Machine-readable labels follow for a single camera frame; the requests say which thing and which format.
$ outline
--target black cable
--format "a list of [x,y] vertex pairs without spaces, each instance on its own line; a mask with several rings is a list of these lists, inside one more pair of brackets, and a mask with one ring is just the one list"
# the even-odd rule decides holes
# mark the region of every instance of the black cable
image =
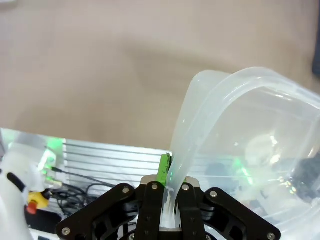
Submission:
[[114,184],[110,184],[110,183],[107,183],[107,182],[104,182],[104,181],[100,181],[100,180],[95,179],[95,178],[90,177],[90,176],[84,176],[84,175],[80,175],[80,174],[73,173],[73,172],[63,171],[63,170],[61,170],[61,169],[59,169],[57,167],[54,167],[54,166],[51,168],[51,170],[56,172],[56,173],[64,173],[64,174],[68,174],[68,175],[71,175],[71,176],[76,176],[76,177],[80,177],[80,178],[83,178],[83,179],[88,179],[88,180],[103,184],[103,185],[105,185],[105,186],[107,186],[109,188],[114,188],[116,186]]
[[89,195],[89,190],[93,186],[109,187],[109,184],[93,183],[84,191],[77,186],[62,183],[61,188],[50,190],[51,198],[56,199],[62,213],[68,217],[98,198],[97,196]]
[[85,194],[88,195],[88,192],[89,192],[89,189],[92,188],[93,186],[104,186],[104,187],[109,187],[108,185],[106,184],[103,184],[103,183],[93,183],[93,184],[90,184],[86,190],[85,190]]

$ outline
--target clear plastic container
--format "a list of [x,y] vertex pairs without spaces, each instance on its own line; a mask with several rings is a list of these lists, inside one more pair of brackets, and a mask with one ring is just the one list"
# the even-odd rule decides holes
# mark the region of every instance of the clear plastic container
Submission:
[[165,213],[191,175],[275,225],[282,240],[318,239],[319,120],[320,96],[272,70],[199,73],[172,139]]

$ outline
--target black object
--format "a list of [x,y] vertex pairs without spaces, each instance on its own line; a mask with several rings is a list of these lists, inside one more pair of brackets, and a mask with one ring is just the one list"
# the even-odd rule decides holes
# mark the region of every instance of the black object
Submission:
[[160,228],[164,187],[157,181],[140,186],[121,183],[97,200],[60,222],[57,235],[63,240],[109,240],[120,226],[138,214],[136,229],[122,240],[206,240],[215,238],[205,225],[227,240],[279,240],[280,231],[243,206],[223,190],[213,187],[203,192],[199,186],[184,183],[177,196],[181,229]]
[[23,192],[25,190],[26,185],[18,178],[15,174],[12,172],[9,172],[6,175],[6,178],[12,182],[19,190],[20,192]]
[[313,158],[306,158],[297,164],[288,181],[295,188],[296,195],[311,204],[320,197],[320,153]]
[[47,188],[43,192],[41,192],[41,195],[47,200],[50,200],[50,198],[52,196],[49,188]]
[[26,224],[28,224],[30,228],[49,234],[56,234],[56,225],[62,219],[54,212],[41,209],[37,209],[36,214],[30,214],[27,212],[26,208],[24,208],[24,216]]
[[128,234],[128,232],[129,232],[129,225],[128,225],[128,223],[124,224],[124,225],[122,226],[122,229],[123,229],[123,235]]

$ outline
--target metal screw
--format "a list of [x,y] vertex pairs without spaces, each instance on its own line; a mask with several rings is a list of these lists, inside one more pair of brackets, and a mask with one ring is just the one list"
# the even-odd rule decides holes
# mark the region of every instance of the metal screw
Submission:
[[127,188],[127,187],[124,187],[124,189],[122,190],[122,192],[123,192],[124,194],[127,194],[129,191],[130,191],[129,188]]
[[64,229],[62,229],[62,235],[67,236],[71,233],[70,228],[65,227]]
[[129,239],[129,240],[134,240],[134,239],[135,239],[135,234],[134,234],[134,233],[130,234],[130,236],[129,236],[128,239]]
[[157,185],[156,183],[152,184],[152,189],[153,189],[153,190],[158,189],[158,185]]
[[211,191],[210,196],[215,198],[216,196],[218,196],[218,193],[216,191]]
[[270,232],[270,233],[268,233],[267,238],[268,238],[268,240],[275,240],[276,236],[272,232]]
[[188,191],[189,190],[189,186],[184,184],[184,185],[182,185],[182,189],[185,190],[185,191]]

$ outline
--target green light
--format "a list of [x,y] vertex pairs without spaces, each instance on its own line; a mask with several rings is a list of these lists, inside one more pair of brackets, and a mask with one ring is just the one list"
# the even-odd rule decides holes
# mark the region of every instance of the green light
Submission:
[[52,164],[55,162],[55,159],[53,157],[48,157],[47,161]]
[[253,180],[252,177],[248,177],[247,180],[248,180],[248,183],[249,183],[250,185],[253,185],[253,184],[254,184],[254,180]]
[[238,167],[241,167],[241,166],[242,166],[241,160],[240,160],[239,157],[236,157],[236,158],[234,159],[234,165],[236,165],[236,166],[238,166]]
[[247,169],[245,169],[244,167],[241,168],[241,171],[243,172],[244,175],[246,175],[247,177],[249,177],[249,173],[247,171]]
[[53,158],[54,160],[56,160],[56,155],[52,151],[47,149],[47,150],[45,150],[45,152],[44,152],[44,154],[43,154],[43,156],[41,158],[41,161],[38,164],[38,170],[39,171],[42,171],[45,168],[47,160],[49,158]]
[[243,172],[243,174],[247,177],[248,183],[250,185],[254,184],[254,179],[251,177],[251,175],[248,173],[247,169],[245,169],[244,167],[241,168],[241,171]]
[[50,170],[52,169],[51,165],[49,165],[49,164],[45,164],[45,165],[44,165],[44,168],[45,168],[45,169],[50,169]]
[[63,138],[50,138],[48,140],[47,146],[53,150],[62,149],[62,145],[64,144]]

